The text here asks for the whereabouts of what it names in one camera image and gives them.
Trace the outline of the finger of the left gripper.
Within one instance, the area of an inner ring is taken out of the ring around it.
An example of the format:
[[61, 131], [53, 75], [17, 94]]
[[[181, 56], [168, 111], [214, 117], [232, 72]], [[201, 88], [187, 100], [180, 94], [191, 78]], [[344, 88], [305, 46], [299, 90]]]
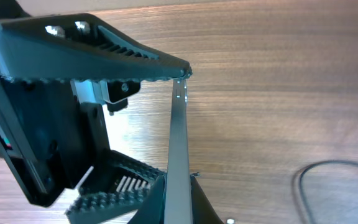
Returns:
[[188, 61], [143, 45], [92, 14], [0, 20], [0, 77], [69, 82], [187, 79]]
[[65, 215], [71, 224], [102, 223], [137, 210], [165, 172], [117, 151], [106, 151], [79, 186]]

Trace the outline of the Galaxy S25 smartphone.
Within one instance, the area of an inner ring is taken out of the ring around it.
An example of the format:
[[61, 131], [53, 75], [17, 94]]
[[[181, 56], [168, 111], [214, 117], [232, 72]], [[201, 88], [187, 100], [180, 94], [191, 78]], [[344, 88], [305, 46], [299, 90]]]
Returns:
[[186, 81], [175, 80], [168, 147], [165, 224], [193, 222], [186, 122], [187, 99]]

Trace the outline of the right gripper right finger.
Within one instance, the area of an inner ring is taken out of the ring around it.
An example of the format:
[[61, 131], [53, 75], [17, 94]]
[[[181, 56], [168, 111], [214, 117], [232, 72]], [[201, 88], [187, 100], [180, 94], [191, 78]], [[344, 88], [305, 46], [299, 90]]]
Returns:
[[203, 192], [196, 177], [198, 173], [190, 175], [191, 181], [191, 202], [194, 224], [223, 224], [215, 212], [213, 206], [209, 202], [206, 194]]

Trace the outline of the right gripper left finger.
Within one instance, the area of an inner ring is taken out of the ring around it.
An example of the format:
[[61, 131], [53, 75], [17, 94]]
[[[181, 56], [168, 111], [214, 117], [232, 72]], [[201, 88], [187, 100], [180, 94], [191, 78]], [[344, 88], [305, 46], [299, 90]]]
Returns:
[[128, 224], [162, 224], [165, 212], [166, 176], [154, 182], [149, 195]]

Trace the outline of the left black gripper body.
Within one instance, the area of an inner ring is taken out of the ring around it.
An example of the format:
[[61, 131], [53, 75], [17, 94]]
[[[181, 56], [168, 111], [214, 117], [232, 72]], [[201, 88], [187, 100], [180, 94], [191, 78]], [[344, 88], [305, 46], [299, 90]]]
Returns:
[[29, 203], [51, 206], [108, 148], [101, 105], [81, 103], [69, 83], [1, 81], [0, 158]]

